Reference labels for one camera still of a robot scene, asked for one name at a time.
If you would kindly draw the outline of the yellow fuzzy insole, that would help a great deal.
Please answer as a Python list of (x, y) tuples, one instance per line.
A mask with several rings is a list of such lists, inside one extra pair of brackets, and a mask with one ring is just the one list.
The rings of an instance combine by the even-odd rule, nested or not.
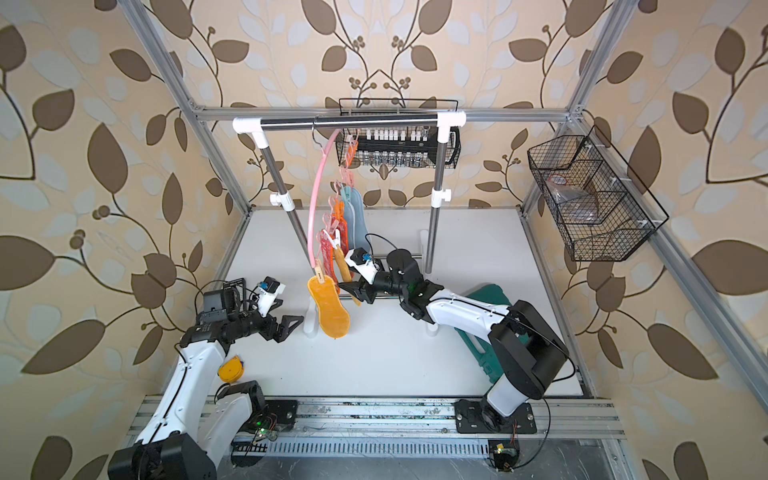
[(333, 279), (314, 275), (308, 280), (307, 288), (315, 302), (321, 330), (333, 339), (344, 337), (350, 328), (350, 314), (341, 303)]
[(334, 260), (341, 275), (343, 283), (348, 283), (353, 280), (353, 276), (350, 272), (349, 266), (346, 263), (345, 254), (340, 247), (333, 249)]

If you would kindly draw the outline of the pink clip hanger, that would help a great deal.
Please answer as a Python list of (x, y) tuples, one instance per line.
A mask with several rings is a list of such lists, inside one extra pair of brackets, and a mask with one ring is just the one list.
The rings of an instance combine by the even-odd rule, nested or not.
[[(308, 249), (308, 255), (309, 255), (309, 262), (311, 265), (311, 268), (316, 270), (319, 266), (322, 267), (322, 261), (320, 257), (317, 257), (314, 252), (314, 242), (315, 242), (315, 228), (314, 228), (314, 220), (315, 220), (315, 211), (317, 207), (317, 199), (318, 194), (320, 190), (320, 184), (321, 179), (323, 175), (323, 171), (325, 168), (325, 164), (327, 162), (329, 153), (332, 148), (336, 145), (336, 137), (342, 132), (341, 129), (336, 129), (332, 132), (331, 136), (328, 139), (328, 142), (326, 143), (326, 146), (323, 148), (322, 158), (320, 162), (320, 166), (316, 172), (315, 180), (313, 183), (313, 189), (312, 194), (310, 198), (310, 204), (309, 204), (309, 217), (308, 217), (308, 238), (307, 238), (307, 249)], [(341, 234), (341, 231), (339, 230), (339, 225), (342, 224), (342, 216), (335, 214), (335, 207), (331, 207), (331, 220), (330, 223), (326, 226), (325, 230), (328, 231), (329, 234), (331, 233), (339, 233)], [(339, 239), (336, 239), (336, 237), (333, 237), (335, 239), (335, 245), (336, 247), (340, 247), (344, 254), (346, 254), (346, 250), (343, 248), (343, 240), (345, 239), (344, 236), (340, 236)]]

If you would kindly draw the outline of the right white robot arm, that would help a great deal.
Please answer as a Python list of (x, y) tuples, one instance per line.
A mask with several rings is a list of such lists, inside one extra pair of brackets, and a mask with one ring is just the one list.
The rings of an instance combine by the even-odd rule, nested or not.
[(570, 360), (567, 347), (535, 307), (523, 300), (492, 304), (458, 295), (426, 279), (411, 253), (394, 249), (381, 263), (363, 248), (345, 257), (360, 278), (340, 288), (368, 304), (389, 294), (411, 317), (457, 328), (490, 344), (502, 375), (484, 395), (483, 413), (506, 419), (530, 399), (540, 400)]

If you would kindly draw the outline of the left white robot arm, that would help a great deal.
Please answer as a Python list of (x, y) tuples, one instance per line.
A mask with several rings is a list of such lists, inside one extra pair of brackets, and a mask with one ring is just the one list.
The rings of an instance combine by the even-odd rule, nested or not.
[(258, 335), (280, 343), (303, 322), (301, 315), (273, 316), (283, 290), (267, 277), (255, 289), (237, 279), (204, 294), (166, 392), (134, 443), (113, 455), (109, 478), (214, 479), (237, 434), (274, 440), (293, 429), (297, 401), (268, 401), (255, 380), (212, 388), (237, 340)]

